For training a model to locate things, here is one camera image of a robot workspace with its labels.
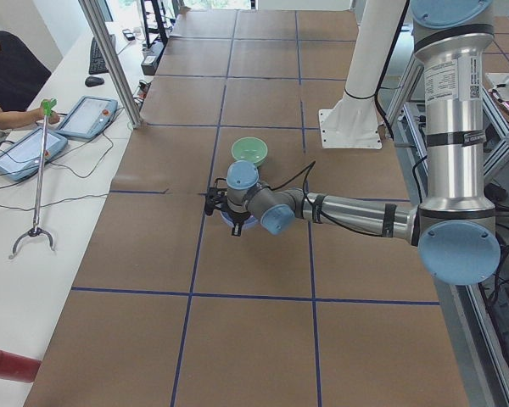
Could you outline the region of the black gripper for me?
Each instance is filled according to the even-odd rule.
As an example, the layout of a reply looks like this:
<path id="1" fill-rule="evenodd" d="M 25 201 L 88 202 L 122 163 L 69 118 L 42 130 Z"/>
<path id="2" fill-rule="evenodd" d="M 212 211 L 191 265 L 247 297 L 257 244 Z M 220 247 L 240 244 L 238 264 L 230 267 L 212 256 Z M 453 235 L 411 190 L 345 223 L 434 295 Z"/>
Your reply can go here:
<path id="1" fill-rule="evenodd" d="M 235 210 L 229 209 L 227 211 L 228 216 L 231 220 L 232 224 L 232 235 L 240 236 L 242 234 L 243 223 L 247 221 L 250 217 L 250 212 L 237 212 Z"/>

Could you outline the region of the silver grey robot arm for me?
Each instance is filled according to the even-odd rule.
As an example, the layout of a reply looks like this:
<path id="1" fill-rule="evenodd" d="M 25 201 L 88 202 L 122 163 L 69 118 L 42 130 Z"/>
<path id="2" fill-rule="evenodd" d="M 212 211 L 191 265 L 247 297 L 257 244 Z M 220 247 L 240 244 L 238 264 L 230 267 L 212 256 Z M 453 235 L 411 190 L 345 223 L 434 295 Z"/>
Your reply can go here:
<path id="1" fill-rule="evenodd" d="M 495 273 L 500 245 L 495 206 L 484 196 L 482 54 L 494 37 L 489 1 L 370 1 L 366 4 L 343 97 L 320 111 L 325 148 L 377 148 L 374 96 L 404 18 L 413 18 L 414 54 L 422 63 L 426 104 L 428 191 L 412 209 L 271 188 L 254 164 L 227 172 L 216 202 L 234 235 L 255 218 L 271 234 L 295 219 L 333 224 L 416 246 L 428 272 L 453 285 L 472 285 Z"/>

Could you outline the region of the person's hand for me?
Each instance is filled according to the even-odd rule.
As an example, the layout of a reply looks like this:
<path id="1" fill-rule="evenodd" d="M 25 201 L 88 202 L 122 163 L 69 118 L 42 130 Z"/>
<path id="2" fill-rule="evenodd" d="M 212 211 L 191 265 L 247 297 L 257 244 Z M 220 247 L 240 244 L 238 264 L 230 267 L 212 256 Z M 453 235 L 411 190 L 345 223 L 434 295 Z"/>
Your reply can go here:
<path id="1" fill-rule="evenodd" d="M 38 109 L 36 109 L 34 121 L 44 121 L 44 120 L 47 120 L 48 124 L 50 125 L 55 125 L 60 122 L 60 116 L 54 110 L 51 110 L 50 114 L 46 114 L 45 108 L 43 108 L 43 106 L 40 106 Z"/>

